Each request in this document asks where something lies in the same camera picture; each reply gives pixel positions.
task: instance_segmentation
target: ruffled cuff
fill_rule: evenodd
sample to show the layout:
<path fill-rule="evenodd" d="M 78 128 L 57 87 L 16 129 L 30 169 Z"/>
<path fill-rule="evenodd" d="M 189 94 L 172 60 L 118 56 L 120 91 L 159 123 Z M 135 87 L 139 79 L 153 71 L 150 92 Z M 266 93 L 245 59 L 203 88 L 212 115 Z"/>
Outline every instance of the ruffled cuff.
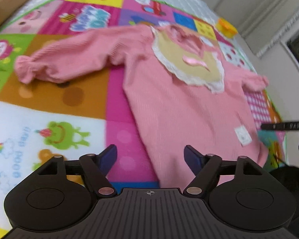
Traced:
<path fill-rule="evenodd" d="M 41 64 L 33 62 L 33 59 L 28 56 L 18 56 L 14 64 L 14 71 L 19 81 L 24 84 L 31 83 L 38 70 L 42 68 Z"/>
<path fill-rule="evenodd" d="M 262 81 L 264 82 L 265 84 L 265 88 L 269 85 L 269 80 L 266 76 L 262 76 Z"/>

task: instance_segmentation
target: play mat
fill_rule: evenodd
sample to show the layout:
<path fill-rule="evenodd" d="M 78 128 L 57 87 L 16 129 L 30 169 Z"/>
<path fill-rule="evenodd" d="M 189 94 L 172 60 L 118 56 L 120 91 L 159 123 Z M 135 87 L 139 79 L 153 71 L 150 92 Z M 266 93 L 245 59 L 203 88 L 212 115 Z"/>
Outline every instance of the play mat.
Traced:
<path fill-rule="evenodd" d="M 0 229 L 11 228 L 3 209 L 5 195 L 55 154 L 74 160 L 115 144 L 118 159 L 108 179 L 116 189 L 158 187 L 123 93 L 123 66 L 62 84 L 36 80 L 26 86 L 13 72 L 16 57 L 30 56 L 92 28 L 169 23 L 199 32 L 204 42 L 219 46 L 228 61 L 253 70 L 239 49 L 213 26 L 154 0 L 50 0 L 0 30 Z M 261 122 L 280 120 L 265 91 L 245 95 L 258 129 Z M 62 134 L 56 126 L 62 127 Z M 259 136 L 269 148 L 265 168 L 276 168 L 273 155 L 285 159 L 285 134 L 260 132 Z M 53 143 L 60 137 L 62 142 Z M 69 179 L 81 182 L 79 177 Z"/>

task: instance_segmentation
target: shirt sleeve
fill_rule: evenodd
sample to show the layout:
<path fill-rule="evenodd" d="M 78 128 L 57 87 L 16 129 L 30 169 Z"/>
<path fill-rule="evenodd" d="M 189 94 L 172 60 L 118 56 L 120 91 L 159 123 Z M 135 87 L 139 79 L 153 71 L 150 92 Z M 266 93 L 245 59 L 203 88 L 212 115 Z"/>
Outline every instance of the shirt sleeve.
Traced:
<path fill-rule="evenodd" d="M 250 92 L 262 91 L 269 85 L 268 78 L 263 75 L 258 75 L 254 72 L 245 70 L 242 76 L 242 87 L 243 90 Z"/>
<path fill-rule="evenodd" d="M 107 61 L 113 65 L 125 63 L 131 50 L 144 52 L 150 36 L 150 27 L 142 24 L 93 29 L 56 41 L 31 56 L 17 57 L 14 70 L 25 84 L 33 79 L 62 83 L 100 70 Z"/>
<path fill-rule="evenodd" d="M 229 70 L 225 72 L 225 76 L 228 74 L 230 80 L 239 81 L 244 91 L 258 92 L 262 91 L 269 85 L 268 78 L 265 76 L 234 66 L 227 61 L 225 61 L 225 63 L 223 61 L 223 64 L 225 64 Z"/>

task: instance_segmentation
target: bed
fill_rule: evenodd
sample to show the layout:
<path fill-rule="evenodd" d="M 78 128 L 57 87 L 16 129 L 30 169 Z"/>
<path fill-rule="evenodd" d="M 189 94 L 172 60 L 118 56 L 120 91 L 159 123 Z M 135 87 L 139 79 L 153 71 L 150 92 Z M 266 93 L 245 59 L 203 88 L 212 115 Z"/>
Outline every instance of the bed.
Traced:
<path fill-rule="evenodd" d="M 11 228 L 3 210 L 5 195 L 56 154 L 74 160 L 116 144 L 118 160 L 108 174 L 115 188 L 120 191 L 122 187 L 159 187 L 122 90 L 122 67 L 59 85 L 40 82 L 25 86 L 13 74 L 13 62 L 18 55 L 31 55 L 43 46 L 78 33 L 69 26 L 91 2 L 79 3 L 30 0 L 0 30 L 0 45 L 8 48 L 0 58 L 0 237 Z M 102 0 L 98 7 L 111 17 L 108 21 L 98 21 L 97 27 L 162 25 L 175 21 L 202 35 L 212 30 L 212 36 L 206 37 L 219 43 L 227 60 L 255 72 L 236 40 L 228 40 L 213 29 L 218 16 L 201 0 Z M 265 91 L 245 96 L 258 130 L 261 122 L 280 121 Z M 47 146 L 43 138 L 53 123 L 62 123 L 65 129 L 86 141 L 64 144 L 62 148 Z M 285 160 L 284 132 L 259 131 L 258 135 L 269 149 L 265 169 L 276 168 L 280 164 L 277 158 Z M 82 182 L 79 177 L 71 179 Z"/>

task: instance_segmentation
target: pink shirt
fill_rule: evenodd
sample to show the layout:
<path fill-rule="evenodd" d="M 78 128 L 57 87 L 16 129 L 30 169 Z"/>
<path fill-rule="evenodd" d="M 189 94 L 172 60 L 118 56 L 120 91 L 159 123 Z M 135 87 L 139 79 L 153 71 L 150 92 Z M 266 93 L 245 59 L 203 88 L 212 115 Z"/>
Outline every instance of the pink shirt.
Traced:
<path fill-rule="evenodd" d="M 206 86 L 187 85 L 158 61 L 153 41 L 146 25 L 94 29 L 57 41 L 31 57 L 19 56 L 15 72 L 23 83 L 34 78 L 62 83 L 100 70 L 108 60 L 125 64 L 123 89 L 161 187 L 184 189 L 194 178 L 184 161 L 185 145 L 224 160 L 248 156 L 263 166 L 268 151 L 258 140 L 243 89 L 263 90 L 267 78 L 230 64 L 219 51 L 224 91 L 212 93 Z M 234 130 L 242 125 L 252 138 L 246 146 Z"/>

